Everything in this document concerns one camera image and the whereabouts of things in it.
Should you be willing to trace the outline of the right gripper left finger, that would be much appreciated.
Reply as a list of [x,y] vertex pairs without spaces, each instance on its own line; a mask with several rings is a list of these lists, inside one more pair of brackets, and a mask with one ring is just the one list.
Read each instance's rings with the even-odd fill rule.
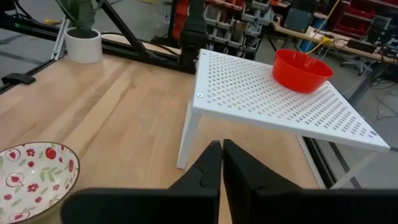
[[167,189],[88,188],[62,205],[62,223],[217,223],[223,151],[212,141]]

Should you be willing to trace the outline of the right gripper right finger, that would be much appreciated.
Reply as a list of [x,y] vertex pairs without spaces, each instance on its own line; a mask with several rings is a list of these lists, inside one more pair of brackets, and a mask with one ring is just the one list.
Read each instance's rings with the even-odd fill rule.
[[230,139],[223,179],[233,223],[397,224],[396,189],[304,189]]

